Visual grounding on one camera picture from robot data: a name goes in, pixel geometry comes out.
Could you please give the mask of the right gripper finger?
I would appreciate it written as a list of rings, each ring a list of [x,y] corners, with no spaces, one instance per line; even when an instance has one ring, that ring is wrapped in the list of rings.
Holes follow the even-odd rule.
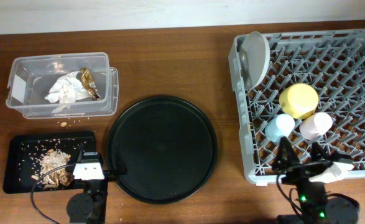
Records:
[[[287,137],[279,141],[278,152],[272,164],[272,170],[285,170],[300,163],[300,159],[292,148]]]
[[[326,151],[317,142],[314,142],[311,145],[310,157],[312,162],[332,161]]]

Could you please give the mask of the pink plastic cup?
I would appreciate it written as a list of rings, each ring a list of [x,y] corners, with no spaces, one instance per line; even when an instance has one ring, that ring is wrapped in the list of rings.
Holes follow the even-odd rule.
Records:
[[[301,135],[307,140],[316,139],[325,134],[333,125],[331,116],[324,112],[314,113],[299,126]]]

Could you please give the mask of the food scraps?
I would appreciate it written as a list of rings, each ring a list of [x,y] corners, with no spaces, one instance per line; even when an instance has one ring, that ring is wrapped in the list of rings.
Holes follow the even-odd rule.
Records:
[[[38,180],[44,174],[54,170],[55,168],[67,165],[70,161],[71,155],[62,152],[61,150],[48,150],[43,156],[39,159],[40,170],[36,172],[34,175],[31,175],[31,178],[34,180]],[[71,173],[66,171],[66,168],[62,168],[52,172],[49,175],[46,175],[42,180],[39,181],[39,185],[43,187],[44,190],[47,189],[57,189],[61,186],[68,187],[73,181],[73,177]]]

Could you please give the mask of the light blue plastic cup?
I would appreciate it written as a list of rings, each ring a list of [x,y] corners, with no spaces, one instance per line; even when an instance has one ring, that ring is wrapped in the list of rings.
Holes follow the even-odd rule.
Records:
[[[279,143],[288,137],[295,127],[294,119],[288,114],[278,114],[265,128],[265,135],[272,142]]]

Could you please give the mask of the white paper napkin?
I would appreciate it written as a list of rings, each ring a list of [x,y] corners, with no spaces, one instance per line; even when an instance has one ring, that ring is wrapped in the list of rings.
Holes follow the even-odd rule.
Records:
[[[67,103],[75,103],[78,100],[91,98],[88,91],[82,85],[82,82],[77,79],[76,76],[79,74],[81,74],[80,71],[68,73],[58,78],[51,87],[45,99],[51,103],[58,102],[63,104],[63,106],[52,110],[52,113],[59,113],[64,108],[69,108],[69,106],[65,106]]]

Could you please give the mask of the gold foil wrapper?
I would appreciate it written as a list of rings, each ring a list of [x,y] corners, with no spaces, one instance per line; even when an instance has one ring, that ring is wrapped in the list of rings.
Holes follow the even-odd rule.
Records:
[[[89,95],[91,96],[92,100],[100,100],[101,96],[98,93],[98,89],[96,87],[95,81],[93,80],[90,71],[87,68],[80,69],[80,81],[84,88],[88,91]]]

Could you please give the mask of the grey plate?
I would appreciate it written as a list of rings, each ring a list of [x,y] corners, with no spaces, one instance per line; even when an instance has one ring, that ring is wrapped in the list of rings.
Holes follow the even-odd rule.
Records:
[[[267,39],[260,32],[247,35],[239,47],[244,84],[251,90],[264,79],[270,63],[270,47]]]

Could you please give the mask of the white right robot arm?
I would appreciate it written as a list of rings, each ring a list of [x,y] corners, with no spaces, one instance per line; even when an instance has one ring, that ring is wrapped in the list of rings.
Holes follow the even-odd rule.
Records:
[[[292,185],[298,193],[282,196],[291,204],[292,215],[279,215],[279,223],[357,223],[359,202],[343,194],[328,194],[324,182],[311,179],[333,165],[349,164],[346,155],[327,155],[313,144],[312,161],[302,164],[290,141],[283,137],[272,169],[276,185]],[[109,169],[105,181],[116,182],[134,199],[149,204],[179,202],[196,193],[210,178],[218,156],[215,136],[205,140],[145,140],[113,138],[108,142]]]

